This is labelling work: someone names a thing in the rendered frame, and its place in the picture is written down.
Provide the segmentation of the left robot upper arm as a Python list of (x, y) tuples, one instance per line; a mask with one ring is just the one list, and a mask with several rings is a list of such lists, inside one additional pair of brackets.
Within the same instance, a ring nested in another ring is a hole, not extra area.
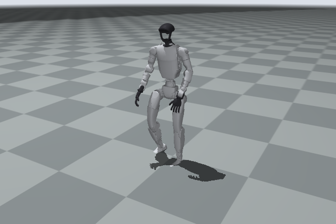
[[(191, 70), (192, 75), (193, 75), (193, 69), (191, 66), (188, 49), (183, 48), (183, 47), (177, 47), (177, 53), (182, 58), (183, 65), (186, 68), (186, 70)], [(185, 76), (186, 70), (183, 73), (184, 76)]]

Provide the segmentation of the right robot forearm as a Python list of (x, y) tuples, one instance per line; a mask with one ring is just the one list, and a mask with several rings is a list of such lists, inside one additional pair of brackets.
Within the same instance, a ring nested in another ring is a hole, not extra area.
[[(145, 68), (145, 70), (146, 70), (146, 68)], [(143, 91), (145, 90), (145, 86), (147, 85), (148, 79), (150, 77), (150, 74), (145, 72), (145, 70), (144, 70), (143, 77), (142, 77), (142, 80), (141, 80), (141, 85), (140, 85), (140, 86), (144, 86)], [(140, 88), (140, 86), (139, 86), (139, 88)]]

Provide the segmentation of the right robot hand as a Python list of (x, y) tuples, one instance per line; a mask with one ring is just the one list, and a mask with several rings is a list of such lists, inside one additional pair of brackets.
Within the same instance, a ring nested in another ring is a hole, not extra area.
[(138, 89), (138, 92), (136, 94), (136, 100), (135, 100), (135, 105), (139, 107), (139, 105), (137, 104), (137, 100), (139, 101), (139, 96), (141, 93), (143, 93), (143, 89), (144, 89), (144, 86), (140, 86), (140, 88)]

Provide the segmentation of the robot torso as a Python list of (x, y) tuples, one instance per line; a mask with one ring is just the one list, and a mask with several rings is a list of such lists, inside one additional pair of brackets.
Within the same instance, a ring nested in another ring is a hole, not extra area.
[(174, 99), (178, 86), (173, 79), (180, 75), (182, 70), (182, 58), (177, 53), (179, 45), (170, 43), (170, 47), (164, 47), (162, 43), (156, 48), (157, 62), (162, 78), (165, 78), (165, 85), (162, 86), (162, 97)]

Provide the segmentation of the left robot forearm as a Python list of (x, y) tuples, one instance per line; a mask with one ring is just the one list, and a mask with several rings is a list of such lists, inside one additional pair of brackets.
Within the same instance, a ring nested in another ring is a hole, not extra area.
[(180, 90), (177, 94), (178, 97), (182, 98), (183, 94), (187, 90), (188, 84), (191, 82), (191, 79), (192, 79), (192, 71), (191, 70), (186, 70), (185, 77), (182, 79), (183, 81), (181, 83)]

